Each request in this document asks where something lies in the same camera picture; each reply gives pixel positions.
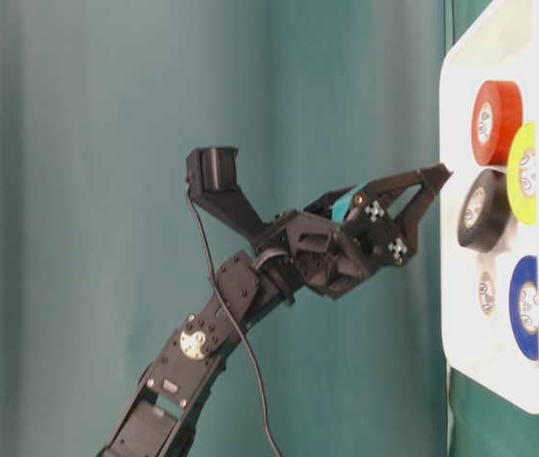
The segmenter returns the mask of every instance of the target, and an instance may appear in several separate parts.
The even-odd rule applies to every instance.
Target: tape roll
[[[521,92],[512,81],[486,81],[472,110],[470,139],[479,165],[504,165],[524,119]]]
[[[527,255],[510,278],[510,326],[517,346],[530,360],[538,360],[538,279],[536,257]]]
[[[494,281],[487,271],[479,277],[479,305],[484,314],[491,314],[494,309]]]
[[[536,224],[536,127],[521,127],[510,146],[507,165],[510,208],[524,224]]]
[[[460,211],[458,243],[479,252],[492,250],[509,217],[507,176],[495,169],[484,169],[472,183]]]

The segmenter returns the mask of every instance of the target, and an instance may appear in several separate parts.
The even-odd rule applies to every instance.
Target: green fabric backdrop
[[[0,456],[91,456],[209,295],[185,157],[265,217],[432,164],[443,4],[0,0]],[[446,453],[438,207],[421,252],[251,333],[287,456]],[[243,240],[206,218],[218,260]],[[238,349],[192,456],[270,455]]]
[[[447,0],[449,45],[489,3]],[[526,414],[456,370],[451,373],[449,402],[454,415],[450,457],[539,457],[539,415]]]

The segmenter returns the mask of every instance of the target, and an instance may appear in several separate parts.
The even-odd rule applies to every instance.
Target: blue tape roll
[[[530,317],[537,309],[537,277],[536,257],[527,255],[517,263],[509,289],[510,326],[517,346],[530,360],[538,360],[538,321]]]

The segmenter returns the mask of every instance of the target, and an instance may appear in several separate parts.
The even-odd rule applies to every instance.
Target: cable
[[[202,239],[202,248],[204,249],[204,255],[206,256],[206,260],[209,266],[210,284],[212,285],[212,288],[214,289],[216,298],[219,300],[219,303],[221,304],[221,308],[223,308],[223,311],[226,313],[226,315],[230,319],[231,324],[233,325],[235,330],[238,332],[238,335],[240,336],[240,339],[242,340],[242,343],[244,344],[244,347],[246,348],[247,353],[249,354],[252,367],[254,368],[254,375],[255,375],[255,378],[257,379],[257,385],[259,387],[259,395],[261,396],[263,425],[266,432],[266,437],[268,438],[268,442],[269,442],[269,445],[271,446],[271,450],[273,451],[274,456],[282,457],[282,452],[280,451],[280,448],[276,444],[273,434],[271,433],[270,418],[268,415],[268,399],[266,397],[266,388],[263,383],[263,377],[261,376],[261,370],[259,369],[259,363],[257,362],[257,357],[254,355],[254,351],[252,350],[252,347],[250,346],[249,340],[244,334],[244,331],[242,331],[242,329],[236,322],[235,318],[233,317],[233,314],[231,313],[230,309],[227,307],[225,300],[223,299],[223,296],[221,295],[221,291],[219,290],[219,286],[216,283],[216,278],[214,277],[214,264],[212,262],[212,254],[210,253],[210,247],[209,247],[209,240],[206,237],[206,231],[204,230],[204,225],[202,224],[202,219],[200,218],[200,214],[195,208],[195,206],[193,205],[193,202],[191,201],[189,186],[187,187],[187,191],[185,192],[185,198],[187,200],[187,205],[189,206],[190,211],[193,214],[193,217],[195,218],[195,225],[197,226],[197,230],[200,233],[200,238]]]
[[[269,259],[273,259],[274,257],[288,257],[289,253],[282,248],[267,248],[263,252],[261,252],[253,261],[250,266],[255,271],[259,271],[259,269],[265,264]]]

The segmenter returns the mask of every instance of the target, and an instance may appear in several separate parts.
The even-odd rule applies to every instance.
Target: yellow tape roll
[[[507,193],[515,217],[529,226],[536,225],[536,128],[533,122],[517,130],[510,145]]]

